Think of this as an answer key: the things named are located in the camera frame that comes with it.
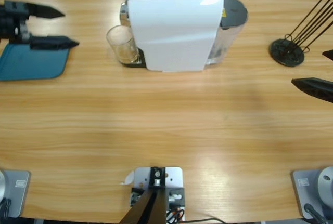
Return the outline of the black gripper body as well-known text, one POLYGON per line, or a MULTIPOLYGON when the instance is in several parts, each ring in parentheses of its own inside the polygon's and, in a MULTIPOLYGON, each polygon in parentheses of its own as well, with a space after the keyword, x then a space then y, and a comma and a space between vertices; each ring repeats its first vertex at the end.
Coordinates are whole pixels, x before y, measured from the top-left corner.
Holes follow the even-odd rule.
POLYGON ((30 15, 29 3, 4 0, 1 5, 1 39, 8 39, 10 43, 29 44, 31 33, 26 21, 30 15))

